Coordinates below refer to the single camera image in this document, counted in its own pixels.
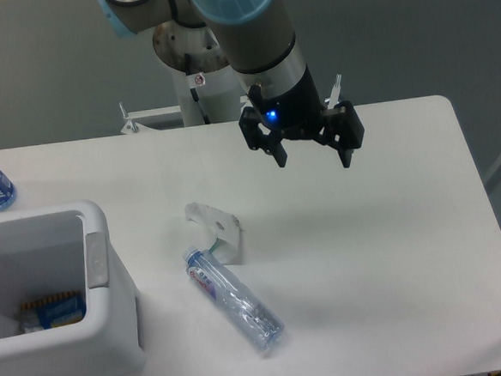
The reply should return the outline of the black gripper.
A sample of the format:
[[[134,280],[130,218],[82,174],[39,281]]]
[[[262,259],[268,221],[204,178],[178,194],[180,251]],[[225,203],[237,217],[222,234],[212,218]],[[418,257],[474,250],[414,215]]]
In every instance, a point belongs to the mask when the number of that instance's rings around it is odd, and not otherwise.
[[[339,155],[344,168],[349,168],[353,152],[360,149],[364,126],[351,101],[342,100],[324,110],[310,69],[288,91],[267,95],[265,85],[253,84],[248,92],[252,107],[246,106],[238,121],[246,144],[253,151],[261,149],[274,157],[277,166],[287,163],[287,152],[281,140],[312,139],[331,147]],[[269,129],[266,135],[260,128]]]

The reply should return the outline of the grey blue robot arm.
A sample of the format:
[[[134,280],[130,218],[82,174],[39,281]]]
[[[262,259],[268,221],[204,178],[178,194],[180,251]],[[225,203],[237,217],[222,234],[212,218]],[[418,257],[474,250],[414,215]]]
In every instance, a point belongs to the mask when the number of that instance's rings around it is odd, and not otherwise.
[[[97,0],[120,36],[151,31],[183,123],[235,121],[250,149],[287,162],[283,141],[331,147],[348,167],[365,129],[333,87],[322,102],[282,0]]]

